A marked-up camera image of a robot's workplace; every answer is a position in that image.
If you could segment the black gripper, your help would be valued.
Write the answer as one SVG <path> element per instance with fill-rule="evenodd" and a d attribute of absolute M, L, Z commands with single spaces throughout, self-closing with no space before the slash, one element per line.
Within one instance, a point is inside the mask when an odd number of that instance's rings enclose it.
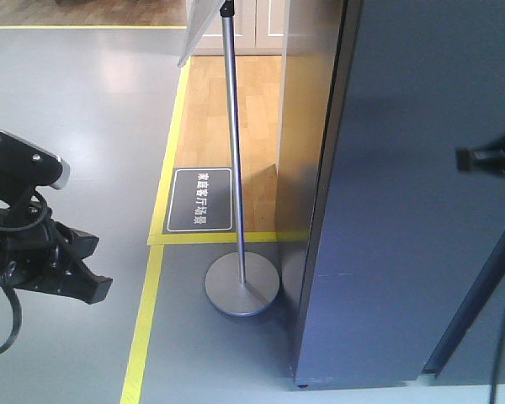
<path fill-rule="evenodd" d="M 32 201 L 12 222 L 0 208 L 0 287 L 61 295 L 89 305 L 107 297 L 113 279 L 83 262 L 99 238 L 51 218 L 51 209 Z"/>

